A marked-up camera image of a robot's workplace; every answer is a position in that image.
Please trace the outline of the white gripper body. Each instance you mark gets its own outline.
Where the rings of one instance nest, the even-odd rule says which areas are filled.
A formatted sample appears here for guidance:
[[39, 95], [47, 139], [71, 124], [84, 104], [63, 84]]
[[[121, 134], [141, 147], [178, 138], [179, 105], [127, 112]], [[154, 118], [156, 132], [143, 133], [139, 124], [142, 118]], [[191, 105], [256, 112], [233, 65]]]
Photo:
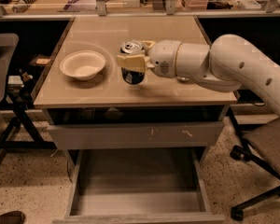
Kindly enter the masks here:
[[147, 68], [158, 77], [175, 77], [175, 60], [180, 41], [162, 40], [148, 51]]

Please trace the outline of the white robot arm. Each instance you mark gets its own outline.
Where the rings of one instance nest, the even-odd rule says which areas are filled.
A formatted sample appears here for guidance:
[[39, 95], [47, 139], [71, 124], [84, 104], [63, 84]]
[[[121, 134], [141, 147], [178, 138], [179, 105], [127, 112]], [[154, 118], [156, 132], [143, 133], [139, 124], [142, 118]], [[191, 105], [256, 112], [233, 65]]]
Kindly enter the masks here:
[[222, 35], [211, 45], [129, 40], [121, 45], [117, 64], [131, 72], [189, 79], [213, 91], [245, 87], [280, 117], [280, 65], [238, 35]]

